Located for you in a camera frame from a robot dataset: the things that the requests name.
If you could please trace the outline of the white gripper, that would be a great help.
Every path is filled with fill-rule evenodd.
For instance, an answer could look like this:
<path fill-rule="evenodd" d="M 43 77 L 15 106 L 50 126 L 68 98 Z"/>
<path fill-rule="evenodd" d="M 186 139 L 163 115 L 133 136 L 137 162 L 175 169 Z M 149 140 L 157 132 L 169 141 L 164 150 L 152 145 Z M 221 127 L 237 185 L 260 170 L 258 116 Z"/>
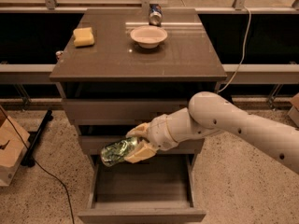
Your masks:
<path fill-rule="evenodd" d="M 147 160 L 156 155 L 157 149 L 167 151 L 188 140 L 199 140 L 220 134 L 217 129 L 208 129 L 198 124 L 187 108 L 169 115 L 161 115 L 150 124 L 142 123 L 130 130 L 126 137 L 148 139 L 141 141 L 124 159 L 130 163 Z"/>

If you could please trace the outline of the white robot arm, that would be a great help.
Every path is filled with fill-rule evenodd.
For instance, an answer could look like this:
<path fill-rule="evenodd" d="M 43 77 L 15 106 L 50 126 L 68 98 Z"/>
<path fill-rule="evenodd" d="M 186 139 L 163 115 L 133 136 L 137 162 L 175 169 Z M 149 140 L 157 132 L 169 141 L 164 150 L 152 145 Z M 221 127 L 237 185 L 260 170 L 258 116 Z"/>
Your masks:
<path fill-rule="evenodd" d="M 125 156 L 130 163 L 149 159 L 187 140 L 225 131 L 238 136 L 292 171 L 299 173 L 299 131 L 271 119 L 251 115 L 213 92 L 195 94 L 186 108 L 161 115 L 127 133 L 141 140 Z"/>

